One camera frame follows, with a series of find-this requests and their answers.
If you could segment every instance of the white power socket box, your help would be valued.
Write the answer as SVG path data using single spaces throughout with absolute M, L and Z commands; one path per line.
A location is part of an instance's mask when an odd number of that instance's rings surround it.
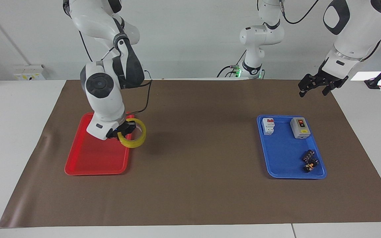
M 15 70 L 17 80 L 46 80 L 48 73 L 41 64 L 22 66 Z

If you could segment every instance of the white table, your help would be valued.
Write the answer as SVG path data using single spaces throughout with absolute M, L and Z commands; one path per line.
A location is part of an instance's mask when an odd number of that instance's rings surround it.
M 0 218 L 38 142 L 64 80 L 0 81 Z M 381 176 L 381 92 L 363 82 L 333 91 L 343 113 Z M 217 226 L 39 227 L 0 229 L 11 237 L 378 237 L 380 223 Z

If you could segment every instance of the yellow ring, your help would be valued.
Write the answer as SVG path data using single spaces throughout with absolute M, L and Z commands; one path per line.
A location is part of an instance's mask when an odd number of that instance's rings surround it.
M 121 132 L 118 132 L 118 139 L 120 140 L 121 144 L 127 148 L 137 148 L 145 142 L 145 139 L 147 138 L 147 128 L 145 127 L 145 124 L 137 118 L 127 118 L 126 121 L 135 121 L 136 125 L 138 125 L 142 131 L 141 136 L 135 140 L 128 140 L 123 137 Z

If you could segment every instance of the brown table mat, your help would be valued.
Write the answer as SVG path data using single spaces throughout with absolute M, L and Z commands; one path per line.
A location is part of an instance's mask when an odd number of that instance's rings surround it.
M 333 95 L 301 99 L 297 83 L 154 81 L 138 115 L 147 140 L 126 173 L 73 177 L 65 162 L 91 108 L 80 81 L 67 81 L 0 227 L 381 221 L 381 178 Z M 122 90 L 127 110 L 141 109 L 146 93 Z M 272 178 L 260 114 L 305 116 L 327 178 Z

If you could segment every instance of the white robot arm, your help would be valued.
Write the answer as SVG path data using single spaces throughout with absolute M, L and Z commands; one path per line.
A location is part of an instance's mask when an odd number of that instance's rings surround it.
M 325 86 L 324 96 L 340 88 L 351 69 L 381 40 L 381 0 L 333 0 L 323 22 L 337 39 L 318 73 L 305 75 L 298 84 L 301 97 L 319 86 Z
M 239 35 L 240 42 L 246 47 L 245 59 L 239 63 L 240 77 L 259 77 L 264 57 L 260 47 L 275 45 L 283 40 L 280 15 L 279 0 L 260 0 L 258 16 L 263 24 L 245 27 Z
M 121 0 L 63 0 L 64 11 L 79 31 L 114 47 L 112 59 L 87 63 L 80 73 L 83 90 L 94 116 L 86 131 L 101 140 L 127 130 L 121 89 L 139 87 L 144 71 L 132 44 L 139 31 L 116 13 Z

